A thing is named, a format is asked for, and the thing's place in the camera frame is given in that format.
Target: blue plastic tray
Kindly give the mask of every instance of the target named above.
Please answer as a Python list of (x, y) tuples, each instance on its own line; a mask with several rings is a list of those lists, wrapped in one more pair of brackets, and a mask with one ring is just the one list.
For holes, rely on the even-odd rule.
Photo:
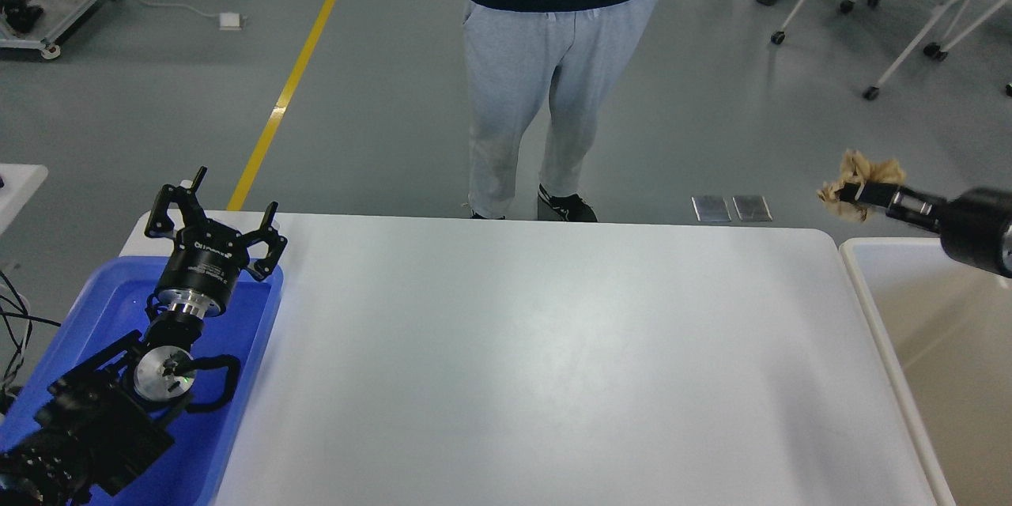
[[(14, 446), (23, 436), (38, 429), (32, 417), (50, 401), (46, 389), (53, 382), (131, 330), (147, 329), (144, 307), (165, 263), (164, 257), (120, 257), (91, 275), (0, 425), (0, 449)], [(168, 427), (175, 444), (151, 469), (115, 497), (93, 487), (91, 504), (205, 506), (212, 502), (267, 347), (280, 302), (281, 281), (280, 268), (263, 282), (256, 282), (243, 272), (228, 311), (206, 319), (203, 334), (193, 345), (195, 357), (232, 354), (242, 361), (242, 374), (232, 402), (213, 413), (182, 414)], [(223, 370), (199, 372), (193, 386), (193, 401), (214, 401), (221, 394), (224, 382)]]

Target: crumpled brown paper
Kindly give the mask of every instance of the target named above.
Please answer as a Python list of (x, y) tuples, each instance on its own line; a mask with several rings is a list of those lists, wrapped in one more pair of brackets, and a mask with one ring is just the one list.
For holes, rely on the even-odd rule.
[(843, 189), (843, 185), (847, 182), (903, 184), (906, 180), (907, 173), (903, 171), (903, 168), (900, 168), (900, 163), (896, 159), (872, 163), (864, 157), (864, 154), (856, 150), (847, 150), (843, 154), (843, 161), (840, 164), (840, 178), (836, 182), (825, 182), (818, 195), (819, 199), (823, 200), (826, 205), (826, 209), (848, 222), (862, 224), (868, 219), (871, 210), (867, 206), (842, 202), (840, 190)]

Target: cart wheel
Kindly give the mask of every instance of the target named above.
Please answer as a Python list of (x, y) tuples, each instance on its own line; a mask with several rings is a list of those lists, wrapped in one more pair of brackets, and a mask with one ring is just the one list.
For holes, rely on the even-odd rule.
[(43, 55), (44, 60), (55, 60), (57, 57), (60, 57), (60, 46), (54, 44), (53, 46), (49, 46), (49, 48), (40, 49), (39, 53)]

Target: yellow floor line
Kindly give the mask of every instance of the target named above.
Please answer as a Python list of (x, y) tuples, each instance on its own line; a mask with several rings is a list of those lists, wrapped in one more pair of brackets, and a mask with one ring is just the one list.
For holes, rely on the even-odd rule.
[(299, 54), (299, 60), (296, 60), (296, 66), (292, 67), (291, 74), (288, 75), (288, 81), (284, 82), (284, 88), (281, 89), (281, 96), (278, 96), (277, 103), (274, 103), (274, 110), (270, 112), (267, 125), (263, 128), (260, 140), (257, 141), (256, 147), (253, 147), (253, 154), (250, 154), (250, 160), (246, 163), (246, 169), (243, 170), (243, 174), (239, 177), (239, 183), (236, 184), (236, 189), (232, 192), (232, 199), (229, 200), (227, 208), (229, 212), (242, 209), (243, 203), (246, 202), (246, 196), (249, 195), (253, 181), (260, 171), (260, 164), (263, 163), (264, 157), (267, 156), (267, 150), (270, 149), (270, 144), (274, 141), (277, 128), (280, 126), (284, 112), (288, 108), (288, 103), (291, 102), (291, 96), (296, 94), (296, 89), (299, 88), (299, 82), (303, 78), (303, 71), (306, 71), (306, 66), (310, 63), (310, 57), (313, 56), (313, 51), (320, 40), (320, 34), (323, 33), (323, 27), (326, 26), (327, 19), (330, 17), (331, 10), (334, 8), (334, 2), (336, 1), (325, 0), (320, 12), (317, 13), (316, 22), (313, 24), (313, 29), (306, 38), (306, 44), (303, 45), (303, 50)]

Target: metal floor plate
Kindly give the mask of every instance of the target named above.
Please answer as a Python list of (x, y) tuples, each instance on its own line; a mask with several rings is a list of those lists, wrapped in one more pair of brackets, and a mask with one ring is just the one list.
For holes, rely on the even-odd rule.
[(769, 206), (763, 196), (734, 196), (735, 209), (742, 222), (772, 222)]
[(695, 208), (696, 219), (700, 222), (711, 224), (731, 222), (724, 196), (692, 196), (692, 206)]

